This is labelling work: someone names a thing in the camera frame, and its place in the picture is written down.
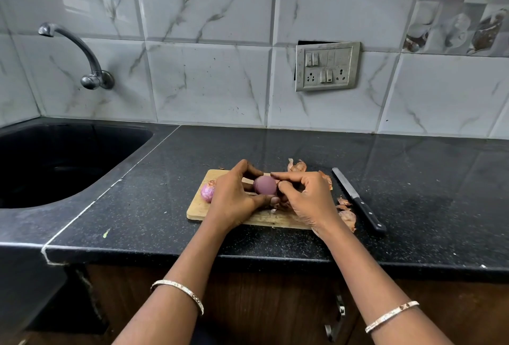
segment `switch board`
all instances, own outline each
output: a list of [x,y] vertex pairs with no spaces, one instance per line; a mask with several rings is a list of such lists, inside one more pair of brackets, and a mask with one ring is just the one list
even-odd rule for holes
[[354,88],[360,42],[297,45],[295,91]]

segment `cutting board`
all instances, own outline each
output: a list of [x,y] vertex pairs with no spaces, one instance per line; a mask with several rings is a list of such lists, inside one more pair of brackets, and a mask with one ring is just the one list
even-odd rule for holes
[[[226,174],[228,171],[224,169],[209,169],[207,175],[201,181],[194,198],[187,209],[187,218],[191,220],[204,220],[209,210],[210,204],[201,198],[200,190],[203,184],[210,180],[219,178],[221,175]],[[242,179],[243,182],[252,183],[252,180]],[[271,210],[257,210],[251,218],[246,220],[244,224],[253,224],[255,226],[269,226],[269,227],[286,227],[286,228],[300,228],[311,229],[304,223],[295,220],[292,215],[295,213],[276,210],[272,213]]]

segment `knife handle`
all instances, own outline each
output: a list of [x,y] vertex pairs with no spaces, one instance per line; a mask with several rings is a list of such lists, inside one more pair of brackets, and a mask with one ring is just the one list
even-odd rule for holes
[[352,199],[353,204],[357,206],[357,208],[360,209],[360,211],[364,214],[366,219],[369,221],[373,229],[379,233],[380,235],[385,235],[387,233],[387,227],[385,225],[381,224],[378,218],[375,216],[374,212],[371,210],[371,208],[359,197]]

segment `sink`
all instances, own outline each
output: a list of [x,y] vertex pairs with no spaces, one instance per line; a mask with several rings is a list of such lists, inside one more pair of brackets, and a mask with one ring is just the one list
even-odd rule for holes
[[148,129],[37,124],[0,135],[0,209],[35,207],[92,185],[143,146]]

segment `silver bangle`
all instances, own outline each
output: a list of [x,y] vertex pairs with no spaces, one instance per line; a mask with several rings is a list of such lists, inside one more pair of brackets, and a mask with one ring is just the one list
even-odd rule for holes
[[375,322],[373,322],[371,325],[366,326],[366,333],[371,332],[373,329],[375,329],[377,326],[383,324],[385,321],[390,320],[394,316],[397,316],[402,311],[405,311],[408,308],[411,308],[412,306],[418,306],[419,303],[417,301],[411,301],[407,302],[399,307],[397,307],[394,310],[391,310],[389,313],[384,314],[380,318],[378,318]]
[[185,287],[184,285],[179,284],[177,282],[174,282],[174,281],[168,281],[167,279],[160,279],[160,280],[154,282],[154,284],[152,284],[152,286],[150,286],[150,291],[154,291],[155,287],[158,286],[158,285],[173,286],[174,288],[182,290],[189,297],[191,297],[194,300],[194,302],[196,302],[196,304],[200,308],[201,315],[203,316],[203,313],[204,313],[205,310],[203,309],[203,304],[201,303],[200,298],[198,298],[196,296],[196,294],[193,293],[191,290],[189,290],[187,287]]

